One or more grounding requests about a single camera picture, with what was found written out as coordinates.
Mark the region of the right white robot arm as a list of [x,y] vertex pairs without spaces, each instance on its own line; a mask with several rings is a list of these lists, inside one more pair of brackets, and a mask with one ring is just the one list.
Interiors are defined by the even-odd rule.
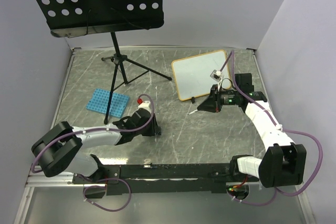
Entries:
[[253,123],[266,150],[263,158],[233,156],[230,177],[235,181],[241,181],[247,175],[256,177],[266,188],[301,184],[307,151],[283,131],[266,96],[261,91],[255,91],[251,73],[236,74],[237,84],[231,90],[222,88],[220,74],[220,71],[212,72],[211,77],[217,84],[212,85],[209,96],[197,110],[218,113],[225,105],[238,106]]

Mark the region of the yellow framed whiteboard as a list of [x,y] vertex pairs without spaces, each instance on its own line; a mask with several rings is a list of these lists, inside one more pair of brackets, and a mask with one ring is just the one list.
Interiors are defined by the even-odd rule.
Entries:
[[178,98],[181,101],[190,100],[208,95],[212,85],[218,84],[210,77],[213,70],[220,70],[223,73],[222,88],[230,89],[231,76],[228,65],[224,65],[227,53],[224,50],[217,50],[191,56],[171,63],[175,79]]

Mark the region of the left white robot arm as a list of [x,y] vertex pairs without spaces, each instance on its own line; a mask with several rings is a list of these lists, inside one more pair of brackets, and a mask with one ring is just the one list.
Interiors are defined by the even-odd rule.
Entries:
[[31,148],[35,157],[31,172],[40,167],[46,177],[54,177],[62,172],[84,175],[90,182],[103,179],[104,170],[99,159],[93,154],[83,154],[81,150],[97,146],[117,146],[131,142],[135,137],[157,136],[161,134],[156,116],[149,110],[140,108],[131,116],[99,127],[74,127],[62,121],[49,130]]

